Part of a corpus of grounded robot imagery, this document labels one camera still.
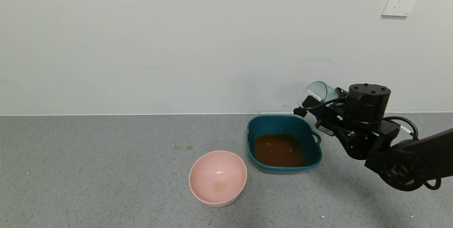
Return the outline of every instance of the bowl rim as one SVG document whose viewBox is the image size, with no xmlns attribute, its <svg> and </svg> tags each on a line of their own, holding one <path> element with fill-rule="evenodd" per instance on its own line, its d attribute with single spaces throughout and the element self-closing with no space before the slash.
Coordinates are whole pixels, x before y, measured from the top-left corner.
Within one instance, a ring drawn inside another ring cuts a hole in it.
<svg viewBox="0 0 453 228">
<path fill-rule="evenodd" d="M 239 160 L 241 160 L 242 164 L 244 165 L 244 169 L 246 170 L 246 179 L 244 180 L 244 184 L 241 186 L 241 190 L 239 190 L 239 192 L 238 192 L 237 194 L 235 194 L 233 197 L 229 198 L 229 199 L 226 200 L 226 201 L 222 201 L 222 202 L 209 202 L 209 201 L 205 201 L 205 200 L 200 199 L 200 198 L 194 193 L 194 190 L 192 189 L 192 185 L 191 185 L 191 183 L 190 183 L 190 178 L 191 178 L 191 175 L 192 175 L 192 170 L 194 169 L 194 166 L 197 164 L 197 162 L 198 162 L 199 160 L 201 160 L 203 157 L 205 157 L 206 155 L 211 154 L 211 153 L 215 153 L 215 152 L 228 152 L 228 153 L 231 153 L 231 154 L 235 155 L 236 157 L 239 158 Z M 208 153 L 202 155 L 202 156 L 201 156 L 200 158 L 198 158 L 198 159 L 195 161 L 195 163 L 192 165 L 192 167 L 190 168 L 190 172 L 189 172 L 189 181 L 188 181 L 188 182 L 189 182 L 189 188 L 190 188 L 190 191 L 192 192 L 192 194 L 193 194 L 199 201 L 203 202 L 204 204 L 211 204 L 211 205 L 225 204 L 225 203 L 227 203 L 227 202 L 229 202 L 229 201 L 231 201 L 231 200 L 233 200 L 233 199 L 236 199 L 236 198 L 241 194 L 241 192 L 244 190 L 244 187 L 246 186 L 246 183 L 247 183 L 247 166 L 246 166 L 244 160 L 243 160 L 241 157 L 239 157 L 239 155 L 237 155 L 237 154 L 235 154 L 235 153 L 233 153 L 233 152 L 231 152 L 231 151 L 227 151 L 227 150 L 216 150 L 216 151 L 211 151 L 211 152 L 208 152 Z"/>
<path fill-rule="evenodd" d="M 299 119 L 301 121 L 303 121 L 304 123 L 306 123 L 309 128 L 310 128 L 310 131 L 312 133 L 313 136 L 319 138 L 319 142 L 318 143 L 315 143 L 316 146 L 317 146 L 317 149 L 319 150 L 319 159 L 316 161 L 316 163 L 312 164 L 312 165 L 309 165 L 309 166 L 297 166 L 297 167 L 283 167 L 283 166 L 270 166 L 270 165 L 265 165 L 264 163 L 256 160 L 256 158 L 253 156 L 251 150 L 250 150 L 250 142 L 249 142 L 249 126 L 250 126 L 250 123 L 255 120 L 256 118 L 259 118 L 259 117 L 266 117 L 266 116 L 289 116 L 289 117 L 293 117 L 293 118 L 296 118 L 296 119 Z M 274 170 L 274 171 L 299 171 L 299 170 L 308 170 L 308 169 L 312 169 L 314 167 L 316 167 L 317 165 L 319 165 L 319 163 L 321 162 L 322 160 L 322 150 L 321 150 L 321 147 L 319 146 L 320 143 L 321 143 L 321 136 L 319 136 L 319 134 L 317 134 L 315 131 L 313 131 L 313 129 L 311 128 L 311 126 L 307 123 L 307 121 L 305 121 L 304 119 L 302 119 L 301 117 L 298 117 L 296 115 L 274 115 L 274 114 L 269 114 L 269 115 L 257 115 L 256 117 L 252 118 L 248 124 L 247 124 L 247 133 L 246 133 L 246 136 L 247 136 L 247 151 L 249 152 L 249 157 L 254 161 L 254 163 L 256 163 L 256 165 L 262 167 L 262 168 L 266 168 L 266 169 L 269 169 L 269 170 Z"/>
</svg>

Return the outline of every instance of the tub handle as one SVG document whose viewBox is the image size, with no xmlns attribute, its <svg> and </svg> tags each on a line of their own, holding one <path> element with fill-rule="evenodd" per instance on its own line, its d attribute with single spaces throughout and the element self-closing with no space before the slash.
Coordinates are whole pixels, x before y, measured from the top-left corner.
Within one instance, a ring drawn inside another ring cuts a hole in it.
<svg viewBox="0 0 453 228">
<path fill-rule="evenodd" d="M 319 134 L 315 133 L 314 131 L 312 131 L 312 134 L 313 136 L 316 137 L 316 144 L 320 144 L 321 143 L 321 136 L 319 136 Z"/>
</svg>

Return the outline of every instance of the blue plastic tub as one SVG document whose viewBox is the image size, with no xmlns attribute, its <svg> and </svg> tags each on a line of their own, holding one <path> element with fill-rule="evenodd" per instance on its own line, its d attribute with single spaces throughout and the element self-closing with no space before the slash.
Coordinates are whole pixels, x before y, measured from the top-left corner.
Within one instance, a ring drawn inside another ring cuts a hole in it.
<svg viewBox="0 0 453 228">
<path fill-rule="evenodd" d="M 254 156 L 254 141 L 260 135 L 288 134 L 297 139 L 304 150 L 306 166 L 278 167 L 260 163 Z M 247 148 L 251 159 L 258 168 L 266 173 L 294 174 L 311 169 L 319 164 L 322 158 L 321 137 L 315 133 L 310 125 L 300 117 L 294 115 L 259 115 L 250 120 L 247 125 Z"/>
</svg>

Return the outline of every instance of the stain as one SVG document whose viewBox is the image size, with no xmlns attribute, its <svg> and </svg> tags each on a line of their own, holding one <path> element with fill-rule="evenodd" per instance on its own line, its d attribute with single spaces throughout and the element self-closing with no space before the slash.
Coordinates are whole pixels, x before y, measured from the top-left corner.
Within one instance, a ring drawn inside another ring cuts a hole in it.
<svg viewBox="0 0 453 228">
<path fill-rule="evenodd" d="M 225 181 L 217 180 L 212 185 L 212 190 L 215 193 L 218 193 L 218 192 L 224 191 L 227 188 L 226 186 L 227 186 L 227 183 Z"/>
</svg>

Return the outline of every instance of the pink bowl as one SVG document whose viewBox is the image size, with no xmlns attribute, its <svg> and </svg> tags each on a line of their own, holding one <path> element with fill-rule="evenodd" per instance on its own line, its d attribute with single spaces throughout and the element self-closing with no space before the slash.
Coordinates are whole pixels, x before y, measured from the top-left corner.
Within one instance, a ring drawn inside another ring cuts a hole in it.
<svg viewBox="0 0 453 228">
<path fill-rule="evenodd" d="M 247 168 L 238 155 L 224 150 L 200 157 L 189 173 L 189 187 L 197 199 L 211 207 L 233 202 L 244 189 Z"/>
</svg>

